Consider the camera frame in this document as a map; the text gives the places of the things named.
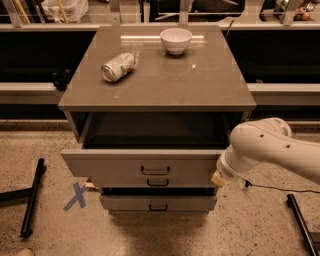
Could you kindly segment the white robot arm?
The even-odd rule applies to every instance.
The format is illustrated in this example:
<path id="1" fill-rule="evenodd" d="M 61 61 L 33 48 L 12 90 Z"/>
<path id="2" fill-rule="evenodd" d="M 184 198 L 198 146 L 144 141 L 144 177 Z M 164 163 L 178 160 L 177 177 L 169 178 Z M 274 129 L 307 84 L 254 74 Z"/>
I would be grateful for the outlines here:
<path id="1" fill-rule="evenodd" d="M 237 125 L 230 134 L 229 146 L 217 161 L 211 181 L 218 187 L 225 186 L 263 162 L 320 183 L 320 144 L 292 138 L 290 126 L 280 118 Z"/>

